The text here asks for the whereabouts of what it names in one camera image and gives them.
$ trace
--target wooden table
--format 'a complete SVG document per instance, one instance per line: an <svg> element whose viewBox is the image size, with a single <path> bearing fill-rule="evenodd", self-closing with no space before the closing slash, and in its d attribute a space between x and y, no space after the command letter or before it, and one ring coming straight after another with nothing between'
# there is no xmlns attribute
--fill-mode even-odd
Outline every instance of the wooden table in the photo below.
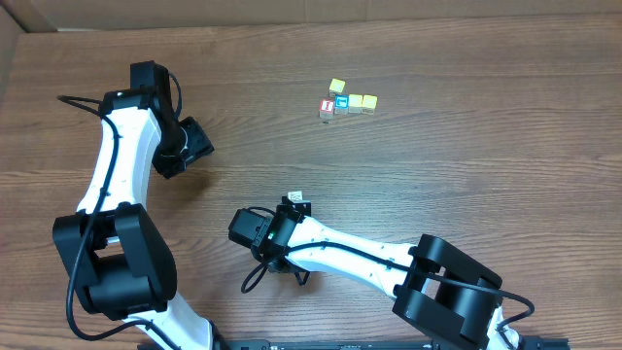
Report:
<svg viewBox="0 0 622 350"><path fill-rule="evenodd" d="M52 243L90 181L101 126L58 94L129 87L129 64L174 72L183 116L216 152L166 181L149 212L179 291L225 337L411 340L421 334L369 288L315 274L300 288L229 242L235 210L302 190L327 225L387 242L438 235L530 298L524 334L574 349L622 347L622 16L435 19L23 35L0 113L0 347L85 343L64 315ZM375 116L324 124L333 77L379 96ZM523 310L509 300L506 315ZM113 323L76 306L79 325Z"/></svg>

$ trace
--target black cable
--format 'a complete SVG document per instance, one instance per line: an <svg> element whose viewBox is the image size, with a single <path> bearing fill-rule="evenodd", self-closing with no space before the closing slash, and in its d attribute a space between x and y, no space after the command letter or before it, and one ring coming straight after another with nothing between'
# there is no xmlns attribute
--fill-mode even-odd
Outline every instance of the black cable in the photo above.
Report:
<svg viewBox="0 0 622 350"><path fill-rule="evenodd" d="M259 275L259 277L255 280L255 282L253 283L253 285L251 285L251 287L249 287L248 289L246 288L246 285L249 283L249 281L251 280L251 278L253 278L253 276L255 276L261 269L266 269L268 264L277 260L277 259L282 259L284 258L287 254L292 253L292 252L296 252L299 250L303 250L303 249L308 249L308 248L317 248L317 247L331 247L331 248L338 248L341 250L345 250L347 252L350 253L354 253L358 256L361 256L363 258L369 259L373 262L376 263L381 263L387 267L391 267L391 268L396 268L402 271L406 271L406 272L411 272L415 275L419 275L422 277L426 277L429 278L431 280L440 282L440 283L445 283L448 285L452 285L452 286L456 286L456 287L461 287L461 288L467 288L467 289L471 289L477 292L481 292L481 293L488 293L490 295L496 296L496 297L502 297L502 298L509 298L512 300L516 300L520 303L525 304L528 307L528 310L525 312L522 312L520 314L514 315L512 317L509 317L501 322L499 322L499 324L497 325L497 332L503 333L504 329L503 327L507 326L508 324L512 323L512 322L516 322L519 320L522 320L526 317L531 316L534 312L536 312L536 307L534 306L534 304L528 300L525 297L521 297L518 295L515 295L513 293L510 292L506 292L506 291L502 291L502 290L496 290L496 289L491 289L491 288L486 288L486 287L480 287L480 286L476 286L476 285L472 285L469 283L464 283L464 282L460 282L460 281L456 281L450 278L446 278L443 276L437 276L433 273L428 273L428 272L422 272L419 270L416 270L414 268L411 268L409 266L404 266L401 265L399 263L396 262L392 262L390 260L385 260L382 258L378 258L374 255L369 254L368 252L364 252L362 250L344 245L344 244L340 244L340 243L335 243L335 242L329 242L329 241L322 241L322 242L314 242L314 243L305 243L305 244L301 244L295 247L287 247L283 252L281 252L280 254L277 254L273 257L270 257L268 259L263 260L257 267L255 267L255 269L253 269L253 271L251 271L251 273L249 273L249 275L246 277L246 279L244 279L244 282L242 282L242 293L246 294L249 293L258 283L259 280L261 279L261 277L263 277L263 273L265 273L265 271L262 272L262 274Z"/></svg>
<svg viewBox="0 0 622 350"><path fill-rule="evenodd" d="M266 213L269 213L270 215L272 215L273 217L276 216L276 213L273 210L270 210L268 208L264 208L264 207L248 207L246 208L248 210L260 210L260 211L264 211Z"/></svg>
<svg viewBox="0 0 622 350"><path fill-rule="evenodd" d="M177 109L175 109L175 120L179 120L179 116L182 115L182 88L179 87L179 82L177 81L177 78L175 78L175 75L173 75L173 73L168 72L168 75L171 76L171 78L173 79L173 82L175 82L175 85L177 86Z"/></svg>
<svg viewBox="0 0 622 350"><path fill-rule="evenodd" d="M104 204L104 199L108 195L108 188L110 187L110 182L112 180L113 172L115 170L115 164L117 163L117 155L119 154L119 139L121 137L119 136L117 127L108 117L100 115L99 112L95 111L94 109L90 107L87 107L80 103L73 102L73 101L84 101L84 102L101 104L101 101L91 100L88 98L73 97L73 96L58 96L58 100L61 102L70 104L72 106L78 107L82 110L89 111L95 116L99 117L102 121L106 122L113 131L113 142L114 142L113 153L110 157L110 164L108 165L108 170L106 171L106 177L104 178L104 183L102 184L101 190L99 191L99 197L97 197L97 202L95 203L93 212L91 213L90 217L88 217L88 221L86 222L85 233L80 241L80 248L78 248L78 255L76 256L74 266L71 270L71 275L69 278L69 285L67 286L67 300L66 300L67 302L65 304L66 306L65 313L67 315L67 323L69 324L69 328L77 337L81 339L88 340L88 341L96 341L96 340L101 340L103 338L111 336L113 334L119 333L130 327L145 326L145 329L147 331L149 330L154 331L154 333L157 334L157 336L159 336L162 339L162 341L164 341L164 343L166 343L166 345L168 345L170 348L181 350L181 347L178 347L177 345L175 345L175 343L160 328L154 325L153 322L147 321L147 320L131 321L131 322L122 324L118 327L115 327L109 331L96 334L96 335L86 334L82 332L78 328L78 325L76 324L76 320L74 318L74 310L73 310L74 290L76 288L76 276L78 275L80 261L82 260L82 257L85 254L86 244L89 242L92 236L92 228L95 223L95 218L97 217L97 214L99 214L99 211L101 210L101 207Z"/></svg>

